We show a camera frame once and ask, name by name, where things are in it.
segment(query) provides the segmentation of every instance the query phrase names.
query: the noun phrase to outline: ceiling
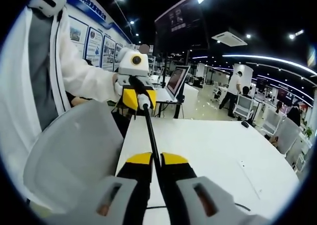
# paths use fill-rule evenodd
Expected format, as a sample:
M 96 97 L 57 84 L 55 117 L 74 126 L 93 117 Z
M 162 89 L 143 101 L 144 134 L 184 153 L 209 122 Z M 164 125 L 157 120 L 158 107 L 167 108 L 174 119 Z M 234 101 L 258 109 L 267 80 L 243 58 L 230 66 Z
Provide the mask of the ceiling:
M 141 41 L 145 44 L 154 44 L 154 20 L 180 0 L 125 0 L 118 2 L 127 20 L 135 21 L 135 24 L 131 25 L 132 29 L 130 29 L 114 0 L 97 1 L 112 16 L 133 43 L 138 44 Z M 312 2 L 313 0 L 205 0 L 200 6 L 207 26 L 210 47 L 206 50 L 190 52 L 190 62 L 198 63 L 202 61 L 209 65 L 213 64 L 214 66 L 227 68 L 232 68 L 234 63 L 241 62 L 253 68 L 254 77 L 265 75 L 292 85 L 313 96 L 313 84 L 305 79 L 302 80 L 299 76 L 283 71 L 285 69 L 294 72 L 317 84 L 317 77 L 310 78 L 311 73 L 298 67 L 272 60 L 222 57 L 224 54 L 270 56 L 306 66 L 309 46 L 311 43 L 317 42 L 314 33 L 317 26 L 312 23 L 312 14 L 310 13 Z M 248 45 L 229 47 L 211 39 L 212 36 L 221 33 L 221 29 L 226 31 L 228 27 L 233 28 Z M 302 29 L 305 31 L 304 34 L 294 40 L 289 39 L 289 34 Z M 252 37 L 247 39 L 246 34 L 251 34 Z M 186 52 L 184 54 L 182 52 L 178 53 L 185 57 Z M 208 58 L 191 59 L 196 56 L 208 56 Z M 260 65 L 257 66 L 247 62 L 259 63 Z M 263 66 L 263 64 L 275 66 L 282 70 Z M 312 102 L 305 95 L 300 93 L 298 95 L 304 96 L 307 102 Z

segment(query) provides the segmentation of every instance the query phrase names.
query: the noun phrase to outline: robot camera lens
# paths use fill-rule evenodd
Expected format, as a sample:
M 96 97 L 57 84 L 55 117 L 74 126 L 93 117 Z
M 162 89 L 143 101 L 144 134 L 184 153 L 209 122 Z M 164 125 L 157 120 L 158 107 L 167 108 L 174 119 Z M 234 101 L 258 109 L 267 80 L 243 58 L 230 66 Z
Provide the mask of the robot camera lens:
M 139 56 L 134 56 L 132 58 L 132 62 L 133 62 L 133 64 L 138 65 L 141 63 L 141 58 Z

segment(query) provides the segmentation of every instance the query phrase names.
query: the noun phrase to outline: white robot head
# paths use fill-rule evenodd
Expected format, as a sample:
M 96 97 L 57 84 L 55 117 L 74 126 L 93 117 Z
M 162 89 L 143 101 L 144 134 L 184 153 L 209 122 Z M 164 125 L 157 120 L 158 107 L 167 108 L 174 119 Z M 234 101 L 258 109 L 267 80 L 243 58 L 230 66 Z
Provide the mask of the white robot head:
M 118 73 L 132 76 L 148 76 L 149 60 L 148 55 L 141 54 L 129 48 L 122 48 L 118 54 Z
M 46 17 L 52 17 L 60 12 L 66 4 L 66 0 L 31 0 L 27 5 L 30 8 L 37 8 Z

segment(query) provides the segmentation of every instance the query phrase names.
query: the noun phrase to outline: white coat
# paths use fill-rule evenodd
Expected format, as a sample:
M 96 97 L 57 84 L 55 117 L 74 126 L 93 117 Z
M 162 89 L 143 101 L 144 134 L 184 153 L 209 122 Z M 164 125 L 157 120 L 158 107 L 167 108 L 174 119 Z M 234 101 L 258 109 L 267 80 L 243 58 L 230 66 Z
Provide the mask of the white coat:
M 70 109 L 65 91 L 103 102 L 117 101 L 113 72 L 87 65 L 70 40 L 69 17 L 64 8 L 60 22 L 54 16 L 50 39 L 50 79 L 58 115 Z M 42 132 L 29 72 L 28 38 L 32 11 L 25 8 L 0 53 L 0 153 L 16 185 L 27 198 L 37 199 L 23 185 L 23 170 Z

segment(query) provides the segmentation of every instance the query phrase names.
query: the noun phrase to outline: bulletin board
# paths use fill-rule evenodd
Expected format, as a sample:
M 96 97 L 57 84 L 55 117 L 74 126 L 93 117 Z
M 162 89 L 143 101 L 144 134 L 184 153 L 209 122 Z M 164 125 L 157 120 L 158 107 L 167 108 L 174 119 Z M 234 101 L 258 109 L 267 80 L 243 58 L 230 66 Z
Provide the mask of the bulletin board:
M 113 71 L 117 70 L 118 67 L 119 67 L 118 54 L 119 54 L 119 51 L 121 51 L 122 48 L 123 48 L 123 45 L 121 45 L 121 44 L 119 44 L 119 43 L 116 43 L 116 44 L 115 44 Z
M 102 68 L 113 71 L 114 52 L 116 43 L 108 36 L 104 36 Z
M 70 39 L 76 45 L 80 57 L 84 57 L 88 25 L 70 16 Z
M 84 58 L 89 59 L 96 67 L 101 67 L 102 45 L 103 34 L 97 29 L 90 27 Z

